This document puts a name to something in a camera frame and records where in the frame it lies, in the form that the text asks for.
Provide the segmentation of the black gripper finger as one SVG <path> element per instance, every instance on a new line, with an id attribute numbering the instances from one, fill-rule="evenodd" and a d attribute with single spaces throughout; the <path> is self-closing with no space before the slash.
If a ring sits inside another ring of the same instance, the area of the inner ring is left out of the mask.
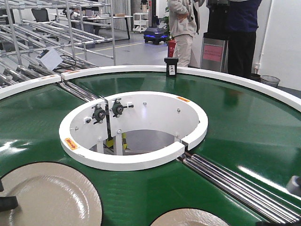
<path id="1" fill-rule="evenodd" d="M 0 197 L 0 210 L 13 210 L 18 206 L 16 196 L 1 196 Z"/>

